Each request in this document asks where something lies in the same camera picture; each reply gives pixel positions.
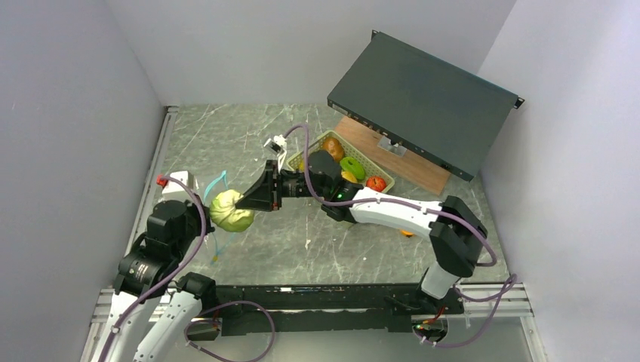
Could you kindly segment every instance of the green cabbage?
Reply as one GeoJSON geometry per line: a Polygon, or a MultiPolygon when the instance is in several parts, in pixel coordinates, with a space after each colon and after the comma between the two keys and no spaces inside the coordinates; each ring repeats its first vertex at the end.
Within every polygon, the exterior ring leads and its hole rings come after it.
{"type": "Polygon", "coordinates": [[[211,202],[211,221],[226,232],[243,232],[254,222],[253,210],[238,210],[235,203],[242,198],[236,190],[226,190],[211,202]]]}

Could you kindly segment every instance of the small white bracket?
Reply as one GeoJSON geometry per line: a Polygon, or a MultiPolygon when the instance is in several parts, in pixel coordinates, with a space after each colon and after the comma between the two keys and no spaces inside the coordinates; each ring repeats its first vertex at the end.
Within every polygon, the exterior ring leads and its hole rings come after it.
{"type": "Polygon", "coordinates": [[[278,172],[282,170],[287,158],[287,140],[282,136],[269,138],[263,146],[265,149],[271,150],[278,158],[278,172]]]}

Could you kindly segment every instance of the yellow fruit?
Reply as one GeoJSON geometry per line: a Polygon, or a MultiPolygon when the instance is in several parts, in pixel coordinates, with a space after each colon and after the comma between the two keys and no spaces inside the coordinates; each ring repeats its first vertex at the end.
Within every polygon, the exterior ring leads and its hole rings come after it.
{"type": "Polygon", "coordinates": [[[358,180],[355,178],[353,173],[350,173],[349,171],[342,171],[342,178],[351,183],[358,183],[358,180]]]}

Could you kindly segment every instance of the cable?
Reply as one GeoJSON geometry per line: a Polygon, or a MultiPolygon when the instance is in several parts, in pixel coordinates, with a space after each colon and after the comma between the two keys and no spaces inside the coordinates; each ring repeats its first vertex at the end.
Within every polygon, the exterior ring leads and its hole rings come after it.
{"type": "Polygon", "coordinates": [[[442,316],[442,313],[445,312],[445,307],[442,306],[440,307],[440,309],[438,310],[438,313],[435,314],[435,317],[431,318],[431,319],[426,319],[424,320],[422,323],[423,324],[433,324],[435,323],[435,321],[438,320],[438,318],[440,318],[442,316]]]}
{"type": "MultiPolygon", "coordinates": [[[[286,132],[283,133],[282,136],[284,138],[287,138],[287,137],[289,137],[291,132],[293,132],[294,130],[296,130],[298,128],[303,128],[305,130],[303,157],[304,157],[305,164],[309,164],[309,126],[306,123],[297,124],[297,125],[289,128],[286,132]]],[[[311,196],[313,196],[314,199],[316,199],[317,201],[319,201],[323,205],[326,205],[326,206],[352,206],[354,204],[358,204],[358,203],[362,203],[362,202],[379,202],[376,198],[363,198],[363,199],[360,199],[360,200],[338,201],[338,202],[326,201],[323,198],[321,198],[320,196],[318,196],[318,194],[315,193],[315,190],[313,189],[313,186],[311,185],[311,176],[309,175],[309,168],[305,167],[303,173],[304,173],[304,179],[306,181],[306,187],[309,189],[309,193],[311,194],[311,196]]],[[[405,200],[398,200],[398,199],[395,199],[395,198],[380,198],[380,201],[392,202],[392,203],[395,203],[395,204],[404,205],[406,207],[411,207],[411,208],[413,208],[415,210],[418,210],[418,211],[422,210],[422,207],[420,205],[412,204],[411,202],[405,201],[405,200]]],[[[432,214],[435,214],[435,215],[438,215],[438,216],[443,216],[443,217],[446,217],[448,219],[452,219],[452,220],[458,222],[459,224],[461,224],[462,226],[467,228],[476,238],[478,238],[478,240],[480,240],[480,243],[482,243],[482,246],[485,247],[485,249],[489,253],[489,256],[491,256],[491,261],[490,262],[478,262],[478,263],[476,263],[477,266],[494,266],[494,265],[496,265],[496,263],[497,263],[497,255],[494,252],[494,250],[491,248],[491,245],[489,245],[489,243],[487,242],[487,239],[484,236],[482,236],[482,234],[480,234],[480,232],[476,228],[471,226],[471,224],[469,224],[465,219],[462,219],[462,218],[460,218],[458,216],[455,216],[452,213],[447,213],[447,212],[444,212],[444,211],[426,209],[426,212],[427,213],[432,213],[432,214]]]]}
{"type": "Polygon", "coordinates": [[[215,180],[211,181],[209,183],[209,185],[207,186],[207,188],[205,189],[205,196],[202,198],[202,200],[204,200],[205,202],[207,202],[207,196],[209,195],[209,192],[211,192],[212,188],[218,184],[219,181],[221,181],[224,183],[224,187],[228,190],[229,189],[229,185],[226,184],[226,170],[222,171],[222,173],[220,174],[220,176],[218,176],[215,180]]]}
{"type": "MultiPolygon", "coordinates": [[[[269,312],[267,312],[266,309],[263,308],[263,306],[255,303],[255,302],[250,302],[248,300],[238,300],[238,301],[235,301],[235,302],[224,303],[224,304],[221,304],[221,305],[219,305],[217,307],[213,307],[211,309],[207,309],[206,311],[203,311],[202,313],[200,313],[200,315],[211,313],[213,311],[218,311],[218,310],[220,310],[222,308],[226,308],[226,307],[229,307],[231,305],[236,305],[236,304],[252,305],[252,306],[260,309],[260,311],[263,312],[264,315],[266,315],[266,319],[269,320],[269,324],[271,325],[271,338],[269,339],[269,344],[266,346],[266,349],[264,350],[264,352],[262,352],[258,357],[254,358],[254,359],[244,361],[244,362],[256,362],[258,360],[261,360],[264,356],[266,356],[267,353],[269,353],[269,351],[271,350],[271,347],[273,347],[273,343],[275,341],[275,323],[273,323],[273,318],[271,318],[271,315],[269,315],[269,312]]],[[[221,357],[221,356],[213,353],[212,351],[209,351],[206,348],[200,347],[199,345],[196,345],[194,342],[192,342],[189,339],[189,334],[187,333],[187,331],[189,330],[189,327],[191,327],[193,324],[201,324],[201,323],[203,323],[203,321],[193,321],[193,322],[189,323],[186,326],[186,328],[184,329],[184,339],[186,340],[186,343],[188,345],[192,346],[193,348],[197,349],[198,351],[203,352],[205,354],[208,354],[209,356],[211,356],[213,358],[216,358],[218,360],[221,360],[222,362],[236,362],[234,360],[229,360],[229,359],[226,359],[224,357],[221,357]]]]}
{"type": "MultiPolygon", "coordinates": [[[[224,188],[225,189],[229,189],[229,184],[226,182],[226,170],[223,170],[220,173],[220,176],[218,176],[216,179],[214,179],[213,181],[211,181],[209,183],[209,185],[207,186],[207,188],[205,189],[205,196],[202,198],[202,200],[204,200],[204,202],[207,202],[207,196],[209,195],[209,192],[211,192],[211,190],[215,187],[215,185],[218,184],[218,182],[220,182],[222,180],[222,182],[224,183],[224,188]]],[[[218,247],[218,239],[216,238],[215,234],[211,234],[214,237],[214,242],[215,242],[215,247],[216,247],[216,251],[215,251],[215,255],[213,258],[211,258],[212,262],[216,262],[219,258],[218,256],[223,252],[223,250],[225,250],[225,248],[231,244],[231,242],[233,241],[233,239],[235,238],[235,233],[231,234],[231,237],[229,238],[229,240],[222,246],[222,248],[218,247]]]]}
{"type": "Polygon", "coordinates": [[[462,291],[460,289],[458,289],[455,285],[454,285],[454,291],[457,293],[457,295],[463,297],[466,300],[469,300],[470,302],[488,302],[488,301],[490,301],[492,299],[496,299],[497,297],[502,296],[504,293],[510,291],[511,288],[513,288],[514,285],[515,285],[515,282],[509,284],[508,287],[505,290],[500,290],[500,292],[495,293],[493,296],[487,296],[485,298],[472,298],[470,296],[467,296],[467,295],[463,294],[462,291]]]}
{"type": "Polygon", "coordinates": [[[500,290],[501,293],[496,294],[498,297],[496,299],[496,303],[494,305],[494,308],[491,309],[491,313],[489,313],[489,316],[487,317],[487,319],[485,319],[485,322],[482,324],[482,326],[480,327],[478,332],[476,332],[473,337],[467,339],[466,341],[459,342],[459,343],[448,343],[448,344],[434,343],[434,342],[429,341],[428,339],[424,339],[423,337],[419,336],[416,333],[416,331],[412,329],[414,335],[416,337],[418,337],[418,339],[420,339],[421,343],[422,342],[428,342],[431,346],[438,347],[438,348],[458,348],[458,347],[464,347],[465,345],[470,345],[471,343],[475,342],[478,338],[480,338],[480,336],[482,336],[482,334],[485,333],[485,331],[487,330],[487,328],[491,324],[492,320],[494,319],[494,315],[496,314],[496,311],[498,310],[498,305],[500,304],[500,300],[502,299],[503,294],[506,293],[507,288],[511,289],[513,284],[516,283],[517,279],[518,279],[518,275],[516,275],[516,274],[511,274],[511,276],[509,276],[506,279],[506,281],[504,282],[504,285],[502,286],[502,289],[500,290]]]}
{"type": "Polygon", "coordinates": [[[202,243],[205,241],[205,236],[207,234],[207,219],[205,217],[205,209],[202,206],[202,202],[200,201],[200,198],[198,196],[196,196],[193,193],[193,191],[191,191],[191,189],[189,189],[185,184],[183,184],[178,179],[175,179],[175,178],[173,178],[171,176],[162,176],[161,179],[166,179],[167,181],[171,181],[173,183],[178,184],[189,195],[189,197],[193,201],[193,204],[198,209],[198,214],[200,215],[200,237],[198,239],[197,244],[195,245],[195,248],[193,249],[193,252],[191,254],[189,254],[178,265],[176,270],[171,272],[164,279],[162,279],[156,285],[154,285],[149,290],[147,290],[146,293],[143,293],[141,296],[139,296],[138,299],[136,299],[133,303],[131,303],[131,305],[129,305],[129,307],[124,312],[122,312],[122,314],[120,315],[120,318],[118,318],[118,320],[113,324],[113,326],[110,327],[109,335],[106,337],[106,341],[104,342],[104,346],[102,348],[102,351],[100,352],[100,357],[98,358],[98,362],[105,362],[106,356],[108,355],[109,350],[111,349],[111,344],[113,343],[113,339],[115,338],[115,335],[119,332],[120,327],[127,320],[127,317],[131,314],[131,312],[141,302],[143,302],[145,299],[147,299],[147,297],[149,297],[151,294],[153,294],[155,291],[160,289],[165,284],[168,284],[171,281],[171,279],[173,279],[178,273],[180,273],[182,271],[182,269],[184,269],[184,267],[187,264],[189,264],[189,262],[191,262],[191,260],[195,256],[195,254],[198,252],[198,250],[200,250],[200,247],[202,246],[202,243]]]}

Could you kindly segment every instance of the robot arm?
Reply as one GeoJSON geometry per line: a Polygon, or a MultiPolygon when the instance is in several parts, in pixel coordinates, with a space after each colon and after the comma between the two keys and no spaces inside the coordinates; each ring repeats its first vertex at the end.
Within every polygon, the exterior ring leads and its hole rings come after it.
{"type": "MultiPolygon", "coordinates": [[[[190,173],[172,173],[171,176],[187,187],[195,188],[195,178],[190,173]]],[[[131,252],[118,265],[107,321],[109,328],[113,328],[111,326],[140,296],[176,270],[200,234],[202,221],[186,191],[173,183],[164,183],[162,195],[164,200],[154,206],[147,219],[146,232],[134,242],[131,252]]],[[[210,220],[206,218],[205,222],[205,230],[212,232],[210,220]]],[[[174,341],[191,319],[200,314],[203,305],[215,302],[211,297],[212,293],[215,295],[214,286],[211,279],[201,275],[189,273],[182,277],[170,307],[143,340],[149,318],[167,289],[166,286],[160,287],[132,310],[119,329],[113,331],[114,336],[102,360],[162,360],[171,346],[169,342],[174,341]]],[[[101,360],[110,332],[105,330],[102,333],[92,362],[101,360]]]]}
{"type": "MultiPolygon", "coordinates": [[[[282,153],[282,145],[268,148],[282,153]]],[[[236,207],[261,211],[275,211],[282,207],[283,198],[309,197],[311,194],[301,172],[281,170],[280,162],[269,160],[258,181],[246,191],[236,207]]],[[[441,306],[441,300],[461,278],[471,277],[482,251],[482,243],[465,226],[442,216],[427,213],[427,209],[454,214],[469,223],[486,237],[487,231],[471,210],[453,196],[445,202],[415,201],[384,195],[362,185],[351,183],[341,176],[340,165],[326,151],[309,155],[309,179],[312,187],[326,201],[344,206],[322,205],[322,209],[336,221],[368,222],[396,229],[408,230],[431,240],[436,262],[424,273],[420,281],[422,303],[430,309],[441,306]],[[381,198],[393,198],[416,205],[379,202],[381,198]],[[341,201],[358,201],[341,203],[341,201]]]]}

